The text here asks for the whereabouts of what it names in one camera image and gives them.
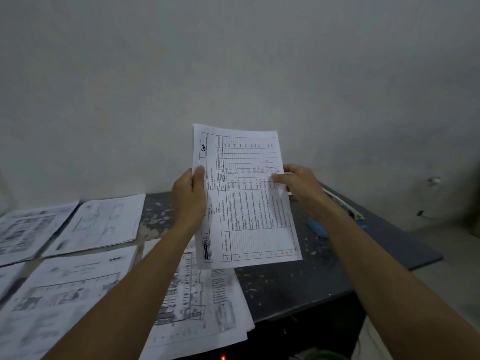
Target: person's right arm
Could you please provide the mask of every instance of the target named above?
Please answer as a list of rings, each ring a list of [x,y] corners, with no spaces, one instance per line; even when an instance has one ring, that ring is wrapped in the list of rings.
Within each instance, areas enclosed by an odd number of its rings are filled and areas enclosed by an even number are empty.
[[[286,184],[327,230],[357,296],[395,360],[480,359],[480,334],[403,267],[322,190],[312,171],[285,164]]]

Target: document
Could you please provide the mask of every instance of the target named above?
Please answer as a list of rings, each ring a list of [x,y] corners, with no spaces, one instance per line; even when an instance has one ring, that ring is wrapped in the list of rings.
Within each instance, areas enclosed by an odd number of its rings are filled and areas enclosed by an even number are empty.
[[[10,289],[15,280],[17,280],[25,264],[26,263],[24,262],[18,262],[16,264],[3,266],[0,268],[0,300]]]
[[[47,259],[0,311],[0,359],[38,360],[130,270],[136,246]]]
[[[135,240],[145,194],[90,200],[42,254],[43,257],[101,248]]]
[[[77,205],[75,201],[5,214],[0,218],[0,266],[32,259]]]
[[[195,234],[198,264],[220,269],[301,260],[276,131],[193,125],[193,163],[205,167],[207,212]]]
[[[145,242],[143,257],[160,241]],[[200,270],[185,249],[140,360],[170,360],[247,339],[255,327],[233,269]]]

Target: table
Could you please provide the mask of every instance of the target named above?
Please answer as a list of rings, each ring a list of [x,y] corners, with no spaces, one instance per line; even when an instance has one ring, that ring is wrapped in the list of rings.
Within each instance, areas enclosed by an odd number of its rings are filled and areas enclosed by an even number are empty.
[[[441,253],[415,236],[324,187],[359,211],[365,217],[369,235],[407,269],[443,259]],[[235,269],[255,322],[285,317],[353,292],[329,240],[318,237],[307,227],[308,214],[298,203],[292,203],[291,209],[303,260]],[[172,225],[171,192],[148,194],[139,241],[157,238]]]

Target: person's left hand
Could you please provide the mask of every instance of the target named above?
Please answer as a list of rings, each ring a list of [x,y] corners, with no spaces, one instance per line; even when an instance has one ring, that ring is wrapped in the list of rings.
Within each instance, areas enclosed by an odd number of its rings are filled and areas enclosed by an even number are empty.
[[[175,223],[186,225],[195,233],[207,212],[204,191],[205,168],[198,166],[192,176],[188,169],[173,183],[173,211]]]

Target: person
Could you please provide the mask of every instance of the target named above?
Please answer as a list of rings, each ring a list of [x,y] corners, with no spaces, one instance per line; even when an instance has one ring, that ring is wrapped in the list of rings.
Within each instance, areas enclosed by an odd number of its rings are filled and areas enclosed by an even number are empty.
[[[480,334],[335,204],[312,171],[285,164],[272,179],[320,221],[388,351],[400,359],[480,359]],[[150,253],[54,345],[50,359],[137,359],[183,250],[207,209],[204,168],[172,188],[175,223]]]

